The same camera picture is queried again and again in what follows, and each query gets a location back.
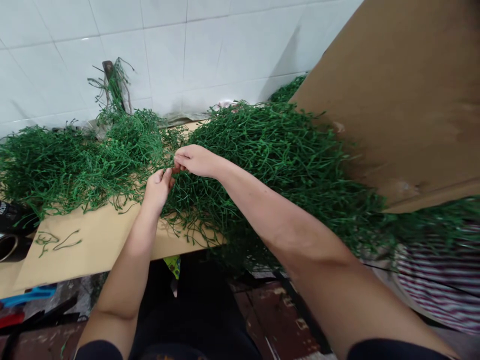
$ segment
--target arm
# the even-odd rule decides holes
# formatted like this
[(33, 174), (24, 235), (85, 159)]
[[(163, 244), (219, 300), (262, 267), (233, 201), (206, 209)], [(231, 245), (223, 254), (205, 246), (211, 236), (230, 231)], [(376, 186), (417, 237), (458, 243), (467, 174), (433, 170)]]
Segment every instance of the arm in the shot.
[(106, 340), (116, 346), (123, 359), (128, 358), (147, 284), (157, 223), (173, 183), (172, 169), (165, 174), (159, 170), (148, 179), (140, 212), (106, 279), (78, 348), (95, 340)]
[(288, 271), (339, 359), (356, 343), (375, 338), (457, 356), (333, 232), (253, 175), (197, 145), (179, 149), (175, 166), (225, 187)]

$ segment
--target blue object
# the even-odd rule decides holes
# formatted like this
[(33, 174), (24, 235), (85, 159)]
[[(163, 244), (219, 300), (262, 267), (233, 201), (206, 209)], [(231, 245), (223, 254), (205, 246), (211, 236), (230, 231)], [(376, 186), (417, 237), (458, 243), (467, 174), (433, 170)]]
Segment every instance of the blue object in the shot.
[(11, 308), (32, 300), (51, 298), (57, 290), (57, 284), (34, 287), (31, 291), (21, 295), (6, 297), (0, 302), (5, 308)]

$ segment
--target striped fabric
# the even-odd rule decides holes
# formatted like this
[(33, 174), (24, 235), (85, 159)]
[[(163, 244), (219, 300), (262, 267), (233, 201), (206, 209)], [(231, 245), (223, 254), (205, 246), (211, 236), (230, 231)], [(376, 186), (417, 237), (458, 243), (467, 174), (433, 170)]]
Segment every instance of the striped fabric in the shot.
[(480, 250), (459, 245), (452, 255), (440, 244), (435, 251), (409, 245), (397, 253), (396, 267), (400, 284), (420, 307), (453, 329), (480, 334)]

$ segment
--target white tiled wall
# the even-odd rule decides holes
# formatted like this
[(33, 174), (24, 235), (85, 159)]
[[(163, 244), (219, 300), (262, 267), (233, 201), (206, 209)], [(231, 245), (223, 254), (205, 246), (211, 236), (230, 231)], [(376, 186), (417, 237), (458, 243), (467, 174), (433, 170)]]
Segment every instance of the white tiled wall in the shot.
[(266, 100), (312, 69), (362, 0), (0, 0), (0, 137), (99, 112), (87, 78), (117, 57), (132, 107)]

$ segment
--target black cup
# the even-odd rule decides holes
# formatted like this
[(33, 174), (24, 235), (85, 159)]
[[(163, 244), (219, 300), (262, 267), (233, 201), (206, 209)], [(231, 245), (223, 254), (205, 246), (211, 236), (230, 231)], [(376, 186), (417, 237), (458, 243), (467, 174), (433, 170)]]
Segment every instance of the black cup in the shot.
[(31, 238), (6, 234), (0, 237), (0, 263), (16, 263), (22, 261), (29, 253)]

